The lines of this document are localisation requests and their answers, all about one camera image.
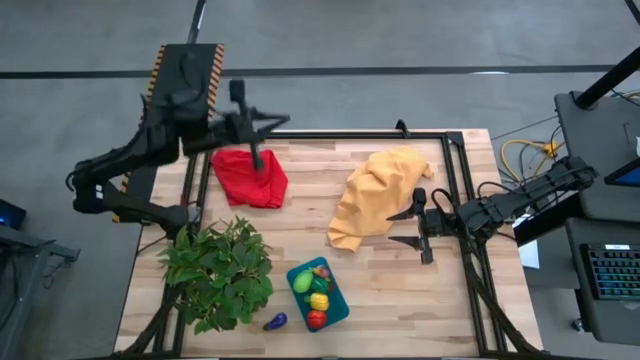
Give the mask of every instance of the toy vegetable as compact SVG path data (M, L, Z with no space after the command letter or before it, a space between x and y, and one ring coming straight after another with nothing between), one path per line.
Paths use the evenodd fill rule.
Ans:
M268 323L264 324L262 329L264 331L275 330L275 329L279 329L279 328L283 327L284 324L286 324L286 323L287 323L287 314L278 313L278 315L276 315L276 317L274 317L271 321L269 321Z
M311 281L313 280L313 272L311 270L305 270L298 274L293 280L293 291L302 294L311 287Z
M308 300L314 310L326 311L329 308L329 297L325 294L313 293Z
M312 329L322 329L327 323L327 314L323 311L311 310L307 314L307 323Z
M326 294L329 292L329 283L325 279L313 278L311 281L311 290Z
M314 267L311 270L313 271L314 275L329 281L329 269L327 269L326 267L322 265L318 265L317 267Z

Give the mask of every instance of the teal plate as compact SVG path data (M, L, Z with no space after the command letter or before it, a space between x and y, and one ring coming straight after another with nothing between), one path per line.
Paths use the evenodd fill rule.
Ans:
M344 297L340 292L340 288L338 287L338 283L336 279L333 277L333 271L329 267L329 263L327 263L327 259L323 257L315 258L309 261L306 264L302 264L298 267L295 267L287 272L287 281L289 282L289 287L291 288L291 292L293 296L296 298L296 302L298 303L298 308L300 309L300 313L302 314L302 318L304 319L305 324L307 324L307 329L310 332L320 331L322 329L312 329L309 327L309 323L307 322L307 314L311 311L311 306L304 302L305 296L309 296L313 293L313 291L309 290L303 294L298 294L293 291L293 280L295 280L296 276L300 274L302 271L307 270L309 268L314 268L318 265L324 265L329 270L329 279L331 283L333 283L333 291L330 291L327 295L329 296L329 309L326 311L327 313L327 324L322 328L326 328L327 326L331 326L338 321L349 316L349 306L347 306L347 302L344 301Z

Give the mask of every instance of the black stand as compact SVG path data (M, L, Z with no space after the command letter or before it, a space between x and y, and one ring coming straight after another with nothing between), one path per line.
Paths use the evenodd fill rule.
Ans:
M2 314L8 317L4 327L0 328L0 360L9 360L15 358L15 350L36 291L42 283L49 255L60 256L66 263L72 263L78 259L80 250L58 245L55 240L44 241L6 226L0 226L0 250L0 276L7 283L0 294L11 294L11 300L7 302L9 311L7 315ZM9 272L13 281L7 281Z

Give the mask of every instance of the artificial plant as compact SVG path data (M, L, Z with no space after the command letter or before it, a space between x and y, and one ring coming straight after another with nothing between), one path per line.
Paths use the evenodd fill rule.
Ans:
M180 230L175 246L163 250L160 262L167 265L169 285L182 284L184 296L175 307L185 321L196 320L195 333L211 329L233 330L238 319L250 324L252 314L267 305L273 287L262 236L245 219L222 222L226 229L213 226L190 233Z

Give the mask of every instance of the purple eggplant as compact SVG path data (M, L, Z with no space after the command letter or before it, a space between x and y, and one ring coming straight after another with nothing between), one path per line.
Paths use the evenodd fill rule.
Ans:
M274 317L271 321L269 321L268 323L264 324L262 329L264 331L275 330L275 329L279 329L279 328L283 327L284 324L286 324L286 323L287 323L287 314L278 313L278 315L276 315L276 317Z

